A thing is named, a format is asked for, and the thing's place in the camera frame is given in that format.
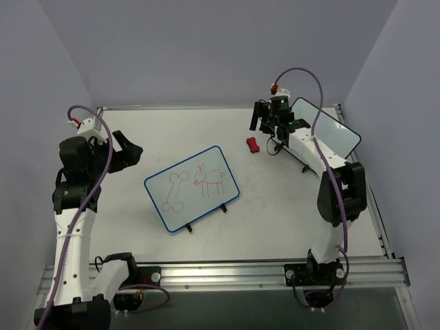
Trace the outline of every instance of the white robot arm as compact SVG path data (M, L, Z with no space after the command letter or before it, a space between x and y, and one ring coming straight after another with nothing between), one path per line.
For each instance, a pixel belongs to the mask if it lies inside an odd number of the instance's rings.
M76 107L94 113L86 107ZM115 131L113 137L121 147L121 151L115 152L102 134L96 118L71 123L78 129L77 134L60 143L63 168L58 172L52 195L56 256L54 280L47 297L52 297L54 290L55 295L53 301L48 298L45 308L34 312L34 324L39 329L108 329L111 300L121 285L137 284L138 274L131 253L113 254L104 260L93 283L89 282L91 230L101 192L96 185L102 180L107 163L108 173L121 171L136 165L143 150L128 141L120 131ZM110 149L113 149L111 162ZM89 196L89 202L82 209ZM82 212L73 221L80 208ZM63 266L60 274L57 274L60 260L63 260Z
M289 108L289 91L278 89L277 86L276 88L269 102L255 102L250 130L255 131L260 119L260 131L276 137L280 142L276 150L287 146L292 155L319 177L317 207L325 220L325 231L307 255L306 276L310 285L334 284L338 281L336 277L341 279L341 274L342 277L344 274L339 262L339 246L343 241L347 242L348 227L366 209L364 168L360 163L352 164L340 157L318 137L313 136L311 123L295 119L295 114ZM338 186L337 189L334 188L332 179Z

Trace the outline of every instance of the small whiteboard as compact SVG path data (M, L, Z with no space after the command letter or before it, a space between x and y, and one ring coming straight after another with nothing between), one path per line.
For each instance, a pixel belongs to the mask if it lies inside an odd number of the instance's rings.
M240 195L219 146L147 177L144 185L169 232L184 228Z
M295 119L304 119L311 124L314 122L319 108L304 98L297 98L291 106ZM316 136L318 136L331 150L343 158L347 158L360 143L361 137L335 118L321 113L316 123Z

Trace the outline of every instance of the bolt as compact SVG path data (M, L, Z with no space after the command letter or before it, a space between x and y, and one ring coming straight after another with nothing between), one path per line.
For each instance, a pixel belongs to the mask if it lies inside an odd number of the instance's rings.
M160 274L159 273L152 273L151 274L151 280L155 283L160 281Z
M294 277L294 275L295 275L295 272L294 272L293 270L291 270L291 269L289 269L289 270L286 272L286 278L287 278L288 280L291 280L291 279Z
M337 277L337 278L344 278L344 276L345 276L345 272L344 272L344 270L338 268L338 269L336 270L336 277Z

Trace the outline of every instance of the light blue wall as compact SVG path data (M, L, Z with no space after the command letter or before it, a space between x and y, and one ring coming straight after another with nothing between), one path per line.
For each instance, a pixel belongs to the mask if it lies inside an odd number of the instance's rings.
M344 104L423 329L440 327L439 15L399 0Z
M58 144L66 110L92 105L37 1L0 4L0 323L24 329L46 263L53 264Z
M396 0L40 0L97 105L253 105L284 69L341 103ZM304 73L280 82L318 101Z

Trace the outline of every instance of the white table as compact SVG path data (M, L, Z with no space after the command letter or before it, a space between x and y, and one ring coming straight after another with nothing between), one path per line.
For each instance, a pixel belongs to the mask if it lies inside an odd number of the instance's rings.
M138 262L305 258L324 220L316 207L319 179L301 173L285 152L266 153L267 135L249 131L251 109L105 111L144 153L137 166L108 175L102 184L90 259L132 252ZM246 138L255 136L260 153ZM174 163L219 145L241 190L228 204L192 224L193 232L166 231L143 182ZM349 256L381 256L368 210L349 230Z

